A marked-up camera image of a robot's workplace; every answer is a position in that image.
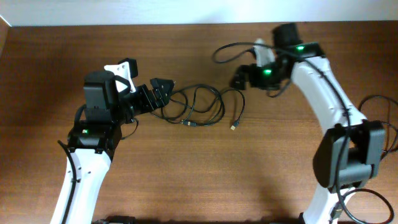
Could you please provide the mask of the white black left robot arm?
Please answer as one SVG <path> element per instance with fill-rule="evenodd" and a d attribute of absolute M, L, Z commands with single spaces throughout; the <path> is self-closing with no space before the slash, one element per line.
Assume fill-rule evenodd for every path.
<path fill-rule="evenodd" d="M 150 84 L 153 89 L 141 85 L 132 93 L 130 82 L 113 72 L 85 77 L 86 103 L 75 114 L 67 142 L 60 143 L 67 167 L 52 223 L 91 223 L 100 188 L 123 139 L 122 125 L 170 101 L 173 80 L 153 78 Z"/>

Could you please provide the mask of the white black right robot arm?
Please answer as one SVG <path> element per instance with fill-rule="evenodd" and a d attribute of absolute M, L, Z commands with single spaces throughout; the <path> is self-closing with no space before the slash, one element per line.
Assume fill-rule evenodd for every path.
<path fill-rule="evenodd" d="M 377 176 L 386 132 L 357 109 L 336 80 L 323 49 L 303 42 L 293 23 L 272 31 L 273 44 L 246 43 L 254 63 L 237 68 L 231 86 L 247 86 L 278 97 L 289 85 L 299 88 L 315 113 L 323 139 L 313 157 L 317 187 L 300 223 L 337 223 L 347 202 Z"/>

